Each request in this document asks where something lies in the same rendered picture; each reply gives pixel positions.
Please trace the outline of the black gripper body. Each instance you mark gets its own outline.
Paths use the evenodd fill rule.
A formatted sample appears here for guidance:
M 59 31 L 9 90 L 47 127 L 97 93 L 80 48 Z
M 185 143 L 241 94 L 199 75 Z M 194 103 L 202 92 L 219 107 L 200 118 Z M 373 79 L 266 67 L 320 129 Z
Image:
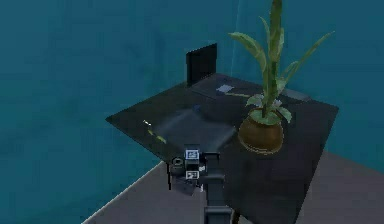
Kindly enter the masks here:
M 171 189 L 184 195 L 192 196 L 196 188 L 196 181 L 186 178 L 184 160 L 174 158 L 170 165 Z

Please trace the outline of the green plant in brown pot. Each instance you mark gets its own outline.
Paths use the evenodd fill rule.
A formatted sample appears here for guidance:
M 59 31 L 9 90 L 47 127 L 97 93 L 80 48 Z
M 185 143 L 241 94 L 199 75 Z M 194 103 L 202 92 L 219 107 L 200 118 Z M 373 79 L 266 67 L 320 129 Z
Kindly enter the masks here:
M 285 43 L 282 12 L 283 0 L 271 0 L 269 21 L 260 17 L 266 33 L 267 50 L 264 50 L 262 45 L 248 34 L 229 33 L 233 40 L 238 41 L 252 55 L 261 70 L 261 94 L 230 93 L 230 96 L 246 98 L 245 106 L 254 106 L 241 122 L 237 136 L 239 142 L 247 150 L 261 155 L 271 155 L 281 149 L 284 140 L 282 120 L 285 119 L 288 123 L 292 120 L 292 113 L 282 106 L 278 97 L 304 62 L 327 38 L 334 34 L 334 31 L 331 31 L 323 35 L 299 60 L 291 62 L 284 71 L 280 71 L 281 55 Z

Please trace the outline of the black laptop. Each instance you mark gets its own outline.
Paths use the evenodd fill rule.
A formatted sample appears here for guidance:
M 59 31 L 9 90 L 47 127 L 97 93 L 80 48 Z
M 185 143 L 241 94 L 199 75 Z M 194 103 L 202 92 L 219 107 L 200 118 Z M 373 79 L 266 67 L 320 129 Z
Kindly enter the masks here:
M 186 54 L 186 84 L 183 93 L 185 97 L 216 101 L 233 96 L 250 97 L 262 92 L 259 84 L 218 73 L 217 57 L 216 43 Z

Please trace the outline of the black table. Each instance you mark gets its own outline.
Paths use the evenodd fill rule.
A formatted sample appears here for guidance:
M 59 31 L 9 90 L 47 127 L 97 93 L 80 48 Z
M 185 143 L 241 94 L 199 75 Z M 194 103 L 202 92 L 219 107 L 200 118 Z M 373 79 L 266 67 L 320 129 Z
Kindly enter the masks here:
M 108 122 L 169 163 L 186 148 L 219 152 L 224 200 L 253 224 L 295 224 L 337 107 L 285 90 L 280 99 L 293 115 L 283 125 L 281 149 L 271 155 L 247 150 L 237 136 L 248 114 L 244 97 L 185 97 L 185 84 L 108 117 Z

